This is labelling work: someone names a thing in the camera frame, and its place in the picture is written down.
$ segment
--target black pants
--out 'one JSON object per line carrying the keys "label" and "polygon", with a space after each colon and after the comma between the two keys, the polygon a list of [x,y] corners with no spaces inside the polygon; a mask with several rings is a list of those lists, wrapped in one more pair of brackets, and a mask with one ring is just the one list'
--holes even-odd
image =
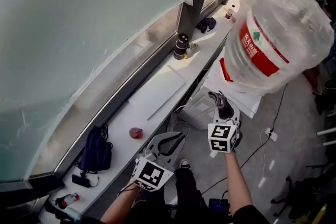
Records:
{"label": "black pants", "polygon": [[[178,169],[176,175],[177,213],[176,222],[209,221],[209,209],[202,194],[197,190],[193,173],[189,169]],[[171,218],[164,201],[164,186],[150,193],[141,190],[127,217],[126,223],[169,223]]]}

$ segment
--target metal window frame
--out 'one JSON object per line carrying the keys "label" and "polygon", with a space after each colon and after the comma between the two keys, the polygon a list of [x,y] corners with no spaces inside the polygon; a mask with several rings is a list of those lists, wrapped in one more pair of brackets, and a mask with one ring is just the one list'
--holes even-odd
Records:
{"label": "metal window frame", "polygon": [[[70,146],[69,150],[62,158],[60,163],[54,169],[52,174],[39,175],[31,177],[28,182],[32,186],[31,188],[18,189],[13,193],[8,191],[6,184],[12,183],[2,183],[2,190],[0,190],[0,198],[8,197],[11,192],[13,194],[10,204],[1,204],[0,209],[6,206],[14,206],[15,199],[17,198],[17,205],[22,203],[21,195],[25,194],[24,201],[35,200],[35,206],[33,208],[33,213],[37,214],[44,202],[47,200],[48,195],[56,192],[63,186],[62,179],[66,173],[71,169],[72,165],[80,156],[86,138],[93,126],[102,126],[109,122],[111,118],[117,113],[117,111],[123,106],[127,99],[141,86],[141,84],[150,76],[150,74],[162,63],[162,61],[171,53],[175,46],[177,40],[177,33],[186,33],[191,38],[195,29],[195,26],[213,12],[221,3],[225,3],[227,0],[215,0],[209,4],[206,8],[202,10],[204,0],[193,0],[193,5],[190,6],[186,3],[181,4],[180,17],[177,20],[177,32],[168,39],[165,43],[159,46],[148,59],[139,66],[139,68],[127,78],[127,80],[118,88],[118,90],[108,99],[104,106],[96,113],[93,119],[87,124],[84,130],[80,133],[74,143]],[[41,183],[46,188],[39,188]]]}

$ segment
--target green logo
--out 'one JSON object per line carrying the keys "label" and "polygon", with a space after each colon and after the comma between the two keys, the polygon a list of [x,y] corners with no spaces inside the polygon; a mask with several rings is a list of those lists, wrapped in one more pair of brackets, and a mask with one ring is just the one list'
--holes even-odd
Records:
{"label": "green logo", "polygon": [[260,32],[253,32],[253,39],[255,41],[259,41],[259,38],[260,38]]}

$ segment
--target sneaker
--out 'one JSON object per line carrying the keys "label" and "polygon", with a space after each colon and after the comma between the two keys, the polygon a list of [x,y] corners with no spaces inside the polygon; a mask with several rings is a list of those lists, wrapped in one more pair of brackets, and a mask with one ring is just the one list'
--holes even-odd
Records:
{"label": "sneaker", "polygon": [[190,162],[189,162],[187,159],[182,159],[182,160],[180,161],[180,168],[191,170]]}

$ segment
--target gray floor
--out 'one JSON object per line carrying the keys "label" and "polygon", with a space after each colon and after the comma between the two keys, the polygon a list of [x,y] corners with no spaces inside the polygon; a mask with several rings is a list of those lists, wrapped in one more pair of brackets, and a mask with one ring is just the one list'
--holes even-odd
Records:
{"label": "gray floor", "polygon": [[[244,138],[237,148],[237,157],[242,164],[249,155],[260,145],[260,132],[271,127],[279,102],[282,89],[274,94],[265,95],[260,103],[258,112],[253,119],[243,115],[241,131]],[[187,133],[188,126],[178,123],[175,130]],[[324,148],[321,146],[323,138],[316,137],[316,131],[323,130],[323,116],[320,116],[314,104],[314,98],[305,78],[300,75],[292,80],[285,91],[281,109],[275,124],[278,140],[269,140],[264,146],[266,155],[265,183],[261,188],[258,184],[264,166],[263,153],[260,150],[243,167],[243,174],[253,195],[254,205],[273,223],[276,218],[273,213],[281,205],[271,205],[273,198],[286,193],[285,178],[290,176],[293,180],[300,180],[307,176],[316,175],[319,171],[305,168],[306,165],[322,164],[326,161]],[[191,127],[186,144],[180,154],[181,158],[188,158],[200,191],[205,191],[213,183],[226,176],[222,154],[215,158],[210,157],[206,131],[199,131]],[[272,170],[268,169],[274,160]],[[100,218],[103,212],[113,202],[117,192],[124,186],[131,176],[132,165],[116,180],[107,191],[86,212],[86,215]],[[165,200],[170,203],[176,196],[173,177],[165,186]],[[203,195],[206,202],[209,198],[221,198],[227,189],[226,181],[219,183]],[[279,219],[280,223],[290,223],[284,213]]]}

